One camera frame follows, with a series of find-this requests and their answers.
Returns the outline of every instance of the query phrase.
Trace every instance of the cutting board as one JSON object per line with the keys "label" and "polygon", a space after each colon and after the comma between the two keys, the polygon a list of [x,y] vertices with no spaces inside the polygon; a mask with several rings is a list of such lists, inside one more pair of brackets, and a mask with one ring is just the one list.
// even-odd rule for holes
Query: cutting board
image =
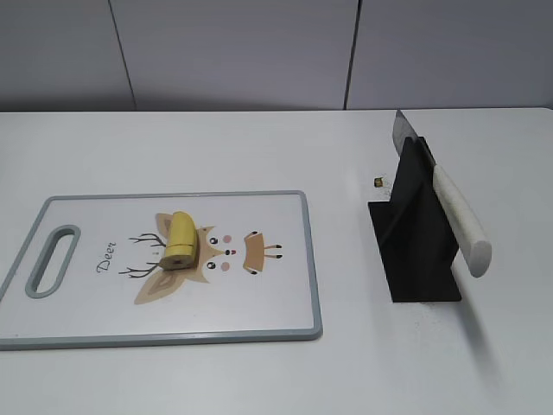
{"label": "cutting board", "polygon": [[[157,263],[177,211],[194,220],[199,259],[164,271]],[[1,349],[312,340],[321,332],[300,191],[52,197],[0,287]]]}

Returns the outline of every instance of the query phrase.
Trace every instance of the gray cutting board border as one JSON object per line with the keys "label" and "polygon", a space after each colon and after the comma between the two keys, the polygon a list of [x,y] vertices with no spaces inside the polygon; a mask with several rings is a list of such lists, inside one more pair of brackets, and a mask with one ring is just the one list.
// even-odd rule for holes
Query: gray cutting board border
{"label": "gray cutting board border", "polygon": [[309,225],[308,202],[301,190],[275,190],[259,192],[209,192],[209,193],[169,193],[143,195],[68,195],[52,196],[44,202],[27,238],[23,242],[16,260],[8,271],[8,276],[0,286],[0,302],[16,275],[29,244],[41,224],[44,214],[52,201],[91,200],[91,199],[144,199],[166,197],[202,197],[202,196],[252,196],[252,195],[298,195],[302,201],[302,218],[307,250],[309,288],[311,290],[311,309],[313,327],[310,329],[243,330],[198,333],[169,333],[156,335],[96,335],[79,337],[39,337],[25,339],[0,339],[0,350],[26,350],[45,348],[114,348],[128,346],[168,346],[178,344],[232,343],[232,342],[282,342],[314,340],[322,335],[321,307],[317,290],[315,260],[311,226]]}

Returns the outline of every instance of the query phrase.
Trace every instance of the gray wall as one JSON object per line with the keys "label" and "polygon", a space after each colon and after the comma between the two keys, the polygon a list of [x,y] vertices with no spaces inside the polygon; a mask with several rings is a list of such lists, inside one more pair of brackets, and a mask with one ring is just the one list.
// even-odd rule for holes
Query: gray wall
{"label": "gray wall", "polygon": [[138,110],[341,109],[357,0],[112,0]]}
{"label": "gray wall", "polygon": [[[343,107],[358,0],[111,2],[1,1],[0,111]],[[359,17],[348,108],[553,106],[553,0]]]}
{"label": "gray wall", "polygon": [[105,0],[0,1],[0,111],[132,110]]}
{"label": "gray wall", "polygon": [[553,105],[553,1],[365,0],[348,108]]}

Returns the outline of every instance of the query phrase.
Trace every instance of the deer antler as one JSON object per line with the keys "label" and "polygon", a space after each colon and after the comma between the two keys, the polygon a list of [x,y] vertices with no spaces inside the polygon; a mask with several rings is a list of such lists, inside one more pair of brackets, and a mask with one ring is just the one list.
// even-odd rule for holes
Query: deer antler
{"label": "deer antler", "polygon": [[159,265],[159,263],[157,262],[147,262],[146,265],[152,265],[151,268],[147,269],[147,270],[137,270],[135,268],[129,268],[127,266],[127,271],[121,271],[119,274],[129,274],[129,278],[144,278],[144,277],[148,277],[149,274],[151,274],[151,272],[153,270],[155,270],[155,268],[157,268],[157,266]]}
{"label": "deer antler", "polygon": [[163,243],[163,241],[155,233],[142,233],[138,238],[129,238],[129,239],[134,240],[135,244],[138,242],[144,242],[146,240],[154,240],[157,243],[150,246],[165,246],[165,243]]}

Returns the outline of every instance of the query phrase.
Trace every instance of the cutting board handle hole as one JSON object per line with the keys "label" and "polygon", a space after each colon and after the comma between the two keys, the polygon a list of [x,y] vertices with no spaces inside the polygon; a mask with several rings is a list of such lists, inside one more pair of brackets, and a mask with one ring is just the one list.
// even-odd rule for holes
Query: cutting board handle hole
{"label": "cutting board handle hole", "polygon": [[79,237],[75,225],[57,227],[48,235],[25,286],[29,297],[44,298],[60,288]]}

